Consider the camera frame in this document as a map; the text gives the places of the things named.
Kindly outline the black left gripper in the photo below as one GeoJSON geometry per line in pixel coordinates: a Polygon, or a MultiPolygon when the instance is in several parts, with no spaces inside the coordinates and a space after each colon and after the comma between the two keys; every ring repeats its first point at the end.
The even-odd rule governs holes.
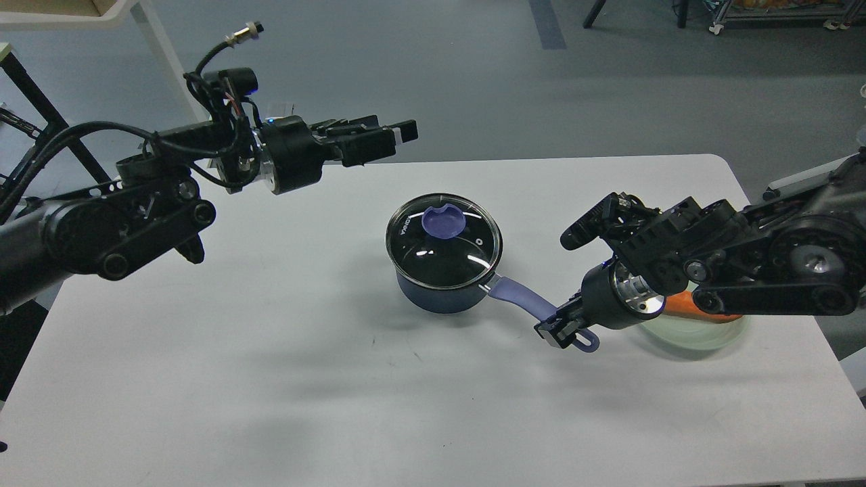
{"type": "Polygon", "coordinates": [[[344,167],[364,166],[391,157],[399,145],[418,138],[416,120],[380,126],[377,115],[358,119],[327,119],[307,126],[298,115],[269,119],[259,129],[262,170],[272,194],[315,184],[327,161],[344,167]],[[316,136],[328,136],[325,144],[316,136]]]}

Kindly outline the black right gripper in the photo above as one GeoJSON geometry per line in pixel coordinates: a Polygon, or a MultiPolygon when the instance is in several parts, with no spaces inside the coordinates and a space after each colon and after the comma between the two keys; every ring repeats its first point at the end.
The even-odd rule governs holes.
{"type": "Polygon", "coordinates": [[[597,350],[597,335],[589,329],[591,325],[627,329],[658,318],[666,303],[667,298],[650,289],[643,277],[632,275],[619,261],[608,261],[592,268],[584,276],[580,292],[533,329],[554,348],[597,350]]]}

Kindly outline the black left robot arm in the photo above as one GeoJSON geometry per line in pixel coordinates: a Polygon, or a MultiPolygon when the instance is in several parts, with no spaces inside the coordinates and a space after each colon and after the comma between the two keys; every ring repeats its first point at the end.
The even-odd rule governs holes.
{"type": "Polygon", "coordinates": [[[414,120],[381,124],[367,115],[309,124],[298,115],[260,117],[251,98],[258,81],[250,68],[205,68],[220,52],[262,31],[260,22],[248,22],[183,74],[207,121],[167,131],[87,121],[52,135],[35,133],[34,150],[2,187],[2,315],[72,275],[120,281],[170,250],[203,262],[199,235],[217,211],[202,197],[197,175],[229,193],[262,180],[279,195],[319,182],[327,162],[362,166],[417,139],[414,120]],[[142,141],[136,154],[116,163],[117,179],[25,200],[28,186],[53,158],[105,131],[142,141]]]}

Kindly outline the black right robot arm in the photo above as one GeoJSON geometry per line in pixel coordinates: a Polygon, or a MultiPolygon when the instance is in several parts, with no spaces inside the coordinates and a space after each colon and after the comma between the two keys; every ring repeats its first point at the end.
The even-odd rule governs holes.
{"type": "Polygon", "coordinates": [[[663,212],[612,192],[560,237],[567,250],[602,239],[612,257],[535,330],[556,348],[594,352],[591,326],[655,319],[690,283],[691,301],[711,317],[848,315],[864,305],[864,197],[863,149],[741,210],[689,197],[663,212]]]}

